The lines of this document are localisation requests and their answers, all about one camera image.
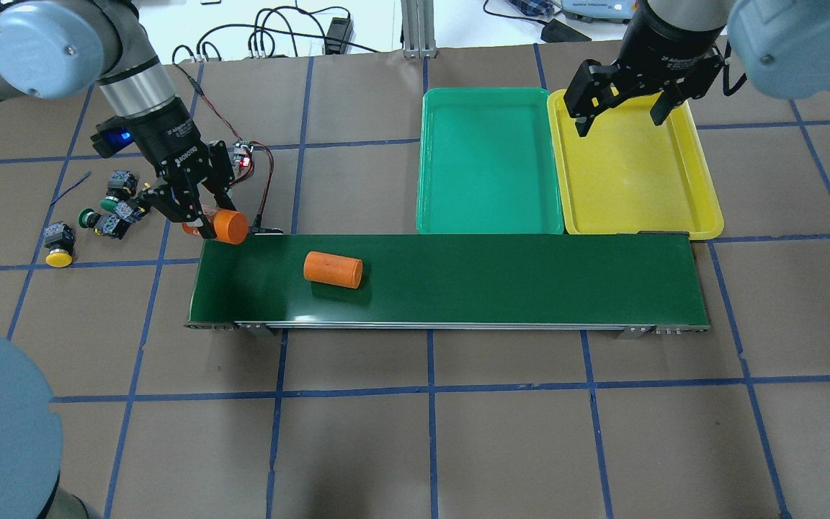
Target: yellow tray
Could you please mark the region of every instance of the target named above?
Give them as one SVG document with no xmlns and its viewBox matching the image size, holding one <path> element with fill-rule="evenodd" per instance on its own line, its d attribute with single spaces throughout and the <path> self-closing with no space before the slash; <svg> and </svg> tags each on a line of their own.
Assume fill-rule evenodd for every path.
<svg viewBox="0 0 830 519">
<path fill-rule="evenodd" d="M 550 129 L 570 234 L 669 231 L 691 240 L 722 233 L 722 210 L 685 103 L 652 124 L 656 98 L 633 98 L 600 115 L 580 138 L 563 102 L 550 95 Z"/>
</svg>

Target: robotic arm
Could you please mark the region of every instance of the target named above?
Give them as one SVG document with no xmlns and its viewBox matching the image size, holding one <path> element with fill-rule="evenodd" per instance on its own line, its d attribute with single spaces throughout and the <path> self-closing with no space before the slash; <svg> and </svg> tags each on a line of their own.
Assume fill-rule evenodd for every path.
<svg viewBox="0 0 830 519">
<path fill-rule="evenodd" d="M 0 6 L 0 101 L 21 95 L 58 99 L 97 83 L 116 116 L 98 125 L 92 144 L 111 157 L 136 143 L 159 178 L 138 202 L 169 220 L 216 233 L 198 186 L 218 207 L 233 165 L 222 141 L 204 144 L 159 63 L 130 0 L 17 1 Z"/>
<path fill-rule="evenodd" d="M 639 0 L 617 60 L 586 60 L 567 88 L 579 135 L 633 97 L 660 93 L 656 125 L 686 99 L 704 97 L 726 63 L 715 40 L 727 24 L 759 91 L 781 99 L 830 91 L 830 0 Z"/>
</svg>

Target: green conveyor belt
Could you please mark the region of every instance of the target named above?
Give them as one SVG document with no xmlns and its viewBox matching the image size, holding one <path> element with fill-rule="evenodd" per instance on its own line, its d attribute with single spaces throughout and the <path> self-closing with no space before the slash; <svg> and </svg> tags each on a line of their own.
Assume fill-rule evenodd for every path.
<svg viewBox="0 0 830 519">
<path fill-rule="evenodd" d="M 358 290 L 310 283 L 311 250 L 359 257 Z M 706 329 L 684 234 L 250 236 L 204 245 L 191 325 Z"/>
</svg>

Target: plaid cloth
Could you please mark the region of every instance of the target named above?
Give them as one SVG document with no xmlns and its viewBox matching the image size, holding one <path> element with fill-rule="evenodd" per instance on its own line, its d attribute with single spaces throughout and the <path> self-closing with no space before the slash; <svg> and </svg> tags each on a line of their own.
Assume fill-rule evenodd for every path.
<svg viewBox="0 0 830 519">
<path fill-rule="evenodd" d="M 508 0 L 518 11 L 528 17 L 553 16 L 553 0 Z"/>
</svg>

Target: white surface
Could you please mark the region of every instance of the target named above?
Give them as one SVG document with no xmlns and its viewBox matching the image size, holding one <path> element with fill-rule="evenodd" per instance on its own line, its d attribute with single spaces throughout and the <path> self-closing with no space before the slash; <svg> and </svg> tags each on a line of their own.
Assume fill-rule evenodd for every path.
<svg viewBox="0 0 830 519">
<path fill-rule="evenodd" d="M 482 12 L 483 0 L 435 0 L 434 29 L 438 47 L 483 47 L 540 43 L 538 23 L 500 19 Z M 149 39 L 164 63 L 171 63 L 171 51 L 180 43 L 194 48 L 202 34 L 225 23 L 254 23 L 254 14 L 263 7 L 287 6 L 288 0 L 221 0 L 220 4 L 203 6 L 199 0 L 139 0 L 140 20 L 149 33 Z M 343 6 L 352 13 L 354 23 L 353 43 L 372 47 L 381 52 L 401 49 L 399 35 L 402 31 L 401 0 L 300 0 L 300 7 L 307 11 L 328 6 Z M 488 10 L 521 16 L 505 0 L 490 0 Z M 284 11 L 284 16 L 296 32 L 318 33 L 318 27 L 295 11 Z M 340 10 L 317 14 L 316 19 L 326 30 L 333 16 L 343 17 Z M 570 27 L 583 32 L 593 40 L 618 40 L 623 38 L 625 25 L 608 22 L 585 23 L 577 20 L 563 20 Z M 280 17 L 268 20 L 268 27 L 286 29 Z M 223 59 L 236 60 L 248 56 L 246 41 L 251 33 L 249 27 L 232 27 L 218 30 L 208 40 L 220 48 Z M 277 35 L 277 53 L 293 56 L 290 37 Z M 322 53 L 319 39 L 298 38 L 297 47 L 301 56 L 315 56 Z M 365 50 L 352 49 L 353 53 Z M 178 53 L 178 60 L 187 59 L 185 53 Z"/>
</svg>

